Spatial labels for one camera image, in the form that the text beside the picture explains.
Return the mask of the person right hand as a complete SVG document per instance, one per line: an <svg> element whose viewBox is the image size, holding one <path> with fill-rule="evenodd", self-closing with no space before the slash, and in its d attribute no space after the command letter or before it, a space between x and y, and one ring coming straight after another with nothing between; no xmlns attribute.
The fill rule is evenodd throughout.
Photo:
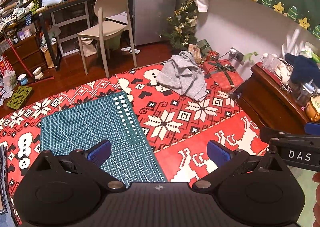
<svg viewBox="0 0 320 227"><path fill-rule="evenodd" d="M320 173L317 172L312 180L318 184L316 189L316 204L313 207L313 214L315 217L313 227L320 227Z"/></svg>

